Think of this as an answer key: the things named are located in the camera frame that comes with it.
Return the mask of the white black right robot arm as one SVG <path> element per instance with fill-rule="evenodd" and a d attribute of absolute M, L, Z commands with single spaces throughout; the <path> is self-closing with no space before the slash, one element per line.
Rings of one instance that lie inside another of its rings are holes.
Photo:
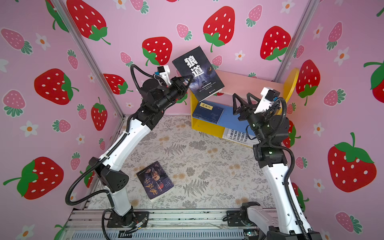
<path fill-rule="evenodd" d="M 261 99 L 248 93 L 247 99 L 233 94 L 233 114 L 247 121 L 258 144 L 253 145 L 255 160 L 266 177 L 276 206 L 274 219 L 260 206 L 243 204 L 241 217 L 259 228 L 260 240 L 320 240 L 319 232 L 307 221 L 296 197 L 290 175 L 295 156 L 282 142 L 289 136 L 287 103 L 279 92 L 268 90 Z"/>

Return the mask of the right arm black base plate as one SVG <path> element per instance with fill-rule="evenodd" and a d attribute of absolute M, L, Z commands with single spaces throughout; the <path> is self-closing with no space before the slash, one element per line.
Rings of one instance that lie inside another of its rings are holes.
<path fill-rule="evenodd" d="M 244 219 L 240 210 L 226 211 L 222 221 L 227 222 L 229 227 L 256 227 L 254 223 Z"/>

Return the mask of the aluminium front rail frame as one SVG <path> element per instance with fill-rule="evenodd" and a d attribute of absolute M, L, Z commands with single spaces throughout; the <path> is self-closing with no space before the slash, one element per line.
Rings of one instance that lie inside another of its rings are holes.
<path fill-rule="evenodd" d="M 148 219 L 134 233 L 129 227 L 109 228 L 102 231 L 101 210 L 75 210 L 71 213 L 60 240 L 256 240 L 257 226 L 223 221 L 227 209 L 147 210 Z"/>

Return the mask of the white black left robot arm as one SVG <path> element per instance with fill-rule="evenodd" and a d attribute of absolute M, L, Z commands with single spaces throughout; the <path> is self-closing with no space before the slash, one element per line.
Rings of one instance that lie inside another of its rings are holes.
<path fill-rule="evenodd" d="M 65 197 L 67 205 L 75 206 L 95 195 L 105 193 L 112 207 L 110 209 L 112 216 L 123 226 L 129 226 L 134 222 L 134 209 L 126 191 L 129 177 L 121 170 L 123 163 L 138 143 L 155 128 L 165 111 L 186 95 L 193 76 L 174 77 L 168 86 L 162 86 L 159 80 L 160 77 L 154 75 L 139 88 L 143 98 L 140 108 L 128 117 L 126 130 L 115 143 L 99 158 L 90 159 L 90 169 L 81 174 L 70 186 Z M 78 201 L 72 201 L 70 197 L 76 185 L 93 172 L 99 177 L 104 189 Z"/>

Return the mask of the dark book orange calligraphy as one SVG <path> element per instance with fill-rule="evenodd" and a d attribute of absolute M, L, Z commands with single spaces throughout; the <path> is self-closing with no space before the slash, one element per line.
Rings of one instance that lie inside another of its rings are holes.
<path fill-rule="evenodd" d="M 174 188 L 172 180 L 158 161 L 140 170 L 136 175 L 151 202 L 164 197 Z"/>

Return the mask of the navy book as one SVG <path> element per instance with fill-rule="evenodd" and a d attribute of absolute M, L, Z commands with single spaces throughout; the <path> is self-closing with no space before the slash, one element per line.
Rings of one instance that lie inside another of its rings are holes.
<path fill-rule="evenodd" d="M 224 112 L 223 108 L 201 102 L 195 108 L 192 116 L 195 119 L 217 124 L 223 112 Z"/>

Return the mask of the black book white chinese title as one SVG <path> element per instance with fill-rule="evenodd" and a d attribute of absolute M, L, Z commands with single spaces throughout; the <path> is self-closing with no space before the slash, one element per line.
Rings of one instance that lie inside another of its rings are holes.
<path fill-rule="evenodd" d="M 225 87 L 201 47 L 196 47 L 174 59 L 172 63 L 181 76 L 191 75 L 193 77 L 190 80 L 189 88 L 199 102 L 220 92 Z"/>

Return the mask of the yellow pink blue bookshelf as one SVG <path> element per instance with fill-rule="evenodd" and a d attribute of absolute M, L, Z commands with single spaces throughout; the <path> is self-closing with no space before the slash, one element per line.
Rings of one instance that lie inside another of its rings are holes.
<path fill-rule="evenodd" d="M 288 110 L 279 100 L 288 102 L 292 96 L 299 69 L 293 69 L 284 84 L 224 71 L 217 71 L 217 75 L 225 85 L 220 91 L 223 96 L 205 102 L 208 109 L 222 109 L 219 119 L 209 122 L 197 117 L 194 112 L 203 104 L 191 94 L 192 129 L 250 147 L 269 135 L 275 144 L 288 136 L 288 119 L 281 119 Z"/>

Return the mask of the white book black spanish text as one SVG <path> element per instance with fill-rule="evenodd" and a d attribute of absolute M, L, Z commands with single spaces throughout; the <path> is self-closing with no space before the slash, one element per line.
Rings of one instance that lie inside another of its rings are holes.
<path fill-rule="evenodd" d="M 246 133 L 229 128 L 225 128 L 222 138 L 249 147 L 259 143 L 258 139 L 251 140 Z"/>

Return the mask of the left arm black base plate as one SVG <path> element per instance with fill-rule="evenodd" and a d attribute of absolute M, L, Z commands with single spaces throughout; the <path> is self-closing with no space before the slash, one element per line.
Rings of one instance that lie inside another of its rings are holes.
<path fill-rule="evenodd" d="M 112 211 L 109 216 L 107 227 L 108 228 L 146 228 L 149 220 L 150 212 L 128 212 L 126 215 L 119 216 Z"/>

